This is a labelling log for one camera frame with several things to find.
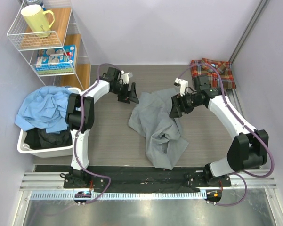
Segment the grey long sleeve shirt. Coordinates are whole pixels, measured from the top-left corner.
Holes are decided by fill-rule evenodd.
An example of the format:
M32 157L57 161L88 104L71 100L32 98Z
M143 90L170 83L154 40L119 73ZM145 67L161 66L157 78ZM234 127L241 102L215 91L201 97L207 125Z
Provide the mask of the grey long sleeve shirt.
M176 94L174 88L141 93L128 122L145 138L145 154L155 168L172 170L189 145L179 120L169 117Z

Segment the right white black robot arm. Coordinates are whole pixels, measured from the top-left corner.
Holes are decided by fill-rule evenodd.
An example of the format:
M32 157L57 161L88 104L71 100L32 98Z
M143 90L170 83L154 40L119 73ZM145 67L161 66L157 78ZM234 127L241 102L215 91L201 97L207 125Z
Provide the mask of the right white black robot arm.
M267 162L268 133L257 130L233 107L222 88L213 88L207 76L194 78L195 90L189 93L188 81L176 78L179 93L172 96L170 118L180 118L198 106L205 106L222 122L232 143L226 156L204 166L205 184L214 186L231 173L249 170Z

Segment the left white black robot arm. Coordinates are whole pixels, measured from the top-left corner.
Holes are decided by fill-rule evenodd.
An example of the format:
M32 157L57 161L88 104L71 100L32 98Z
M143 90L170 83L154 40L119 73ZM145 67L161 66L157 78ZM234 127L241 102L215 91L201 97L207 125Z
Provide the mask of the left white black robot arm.
M92 172L89 164L88 137L95 121L95 103L108 93L116 94L117 100L123 103L139 103L136 84L130 83L133 74L112 64L108 67L89 88L69 96L65 121L72 136L73 150L69 172L60 175L64 188L86 188L96 181L100 186L109 185L110 178Z

